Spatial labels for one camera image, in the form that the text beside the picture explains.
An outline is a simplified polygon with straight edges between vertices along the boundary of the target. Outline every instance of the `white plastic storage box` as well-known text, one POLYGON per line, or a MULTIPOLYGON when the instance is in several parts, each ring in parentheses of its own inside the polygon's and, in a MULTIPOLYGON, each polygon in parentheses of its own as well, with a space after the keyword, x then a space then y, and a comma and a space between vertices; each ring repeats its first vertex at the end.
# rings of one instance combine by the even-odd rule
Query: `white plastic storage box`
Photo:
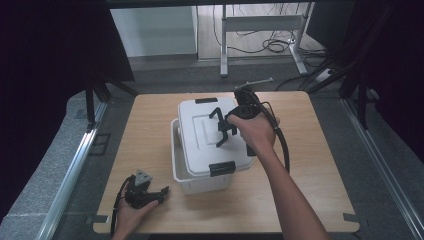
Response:
POLYGON ((171 124, 174 178, 184 193, 193 194, 227 188, 231 174, 249 169, 246 143, 240 134, 228 132, 228 140, 218 131, 218 115, 209 115, 219 107, 222 116, 236 105, 230 97, 197 99, 181 102, 178 120, 171 124))

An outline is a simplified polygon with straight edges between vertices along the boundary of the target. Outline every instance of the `wooden table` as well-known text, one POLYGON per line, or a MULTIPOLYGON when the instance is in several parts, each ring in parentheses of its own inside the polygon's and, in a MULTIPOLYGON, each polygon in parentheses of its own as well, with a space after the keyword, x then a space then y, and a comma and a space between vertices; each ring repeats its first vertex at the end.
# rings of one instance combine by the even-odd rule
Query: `wooden table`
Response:
MULTIPOLYGON (((359 224, 344 221, 355 214, 334 159, 304 92, 257 93, 269 101, 286 137, 291 176, 330 232, 355 232, 359 224)), ((185 195, 173 179, 171 121, 178 104, 196 98, 231 96, 233 93, 152 94, 136 97, 107 183, 98 215, 112 215, 122 182, 137 169, 153 177, 150 191, 170 186, 164 204, 143 221, 143 233, 258 233, 281 232, 266 174, 255 158, 251 169, 237 172, 225 190, 185 195)), ((275 144, 280 159, 281 145, 275 144)), ((94 230, 107 233, 108 223, 94 230)))

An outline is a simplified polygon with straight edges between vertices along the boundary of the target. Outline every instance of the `black fabric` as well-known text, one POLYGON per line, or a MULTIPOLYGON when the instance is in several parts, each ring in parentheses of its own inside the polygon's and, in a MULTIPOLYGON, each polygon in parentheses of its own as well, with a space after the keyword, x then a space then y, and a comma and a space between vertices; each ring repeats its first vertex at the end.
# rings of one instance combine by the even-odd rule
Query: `black fabric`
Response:
POLYGON ((377 110, 424 161, 424 21, 422 1, 401 2, 365 64, 365 77, 380 96, 377 110))
POLYGON ((91 73, 133 76, 108 9, 39 1, 3 1, 0 9, 2 219, 91 73))

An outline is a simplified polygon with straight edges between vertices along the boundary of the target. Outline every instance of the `human hand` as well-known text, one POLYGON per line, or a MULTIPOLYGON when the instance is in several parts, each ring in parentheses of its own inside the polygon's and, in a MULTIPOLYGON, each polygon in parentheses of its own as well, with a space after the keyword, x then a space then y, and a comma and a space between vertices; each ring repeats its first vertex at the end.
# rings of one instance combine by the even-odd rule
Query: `human hand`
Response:
POLYGON ((112 240, 127 239, 129 235, 133 233, 140 225, 144 216, 159 204, 159 201, 155 200, 140 209, 131 207, 124 199, 127 187, 128 183, 124 187, 125 190, 121 193, 121 200, 119 201, 118 206, 116 230, 112 240))
POLYGON ((252 119, 241 119, 235 115, 228 117, 228 122, 234 124, 239 130, 244 141, 255 152, 258 150, 272 149, 275 142, 275 132, 265 114, 260 113, 252 119))

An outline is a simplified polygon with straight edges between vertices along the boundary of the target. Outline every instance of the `black latch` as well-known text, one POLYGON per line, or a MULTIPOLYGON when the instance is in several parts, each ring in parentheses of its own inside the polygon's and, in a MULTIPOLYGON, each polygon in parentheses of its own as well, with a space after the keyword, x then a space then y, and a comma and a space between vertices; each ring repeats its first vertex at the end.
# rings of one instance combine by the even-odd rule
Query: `black latch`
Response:
POLYGON ((195 99, 194 102, 196 104, 218 102, 218 98, 199 98, 199 99, 195 99))
POLYGON ((236 171, 236 163, 234 161, 209 164, 211 177, 234 173, 236 171))

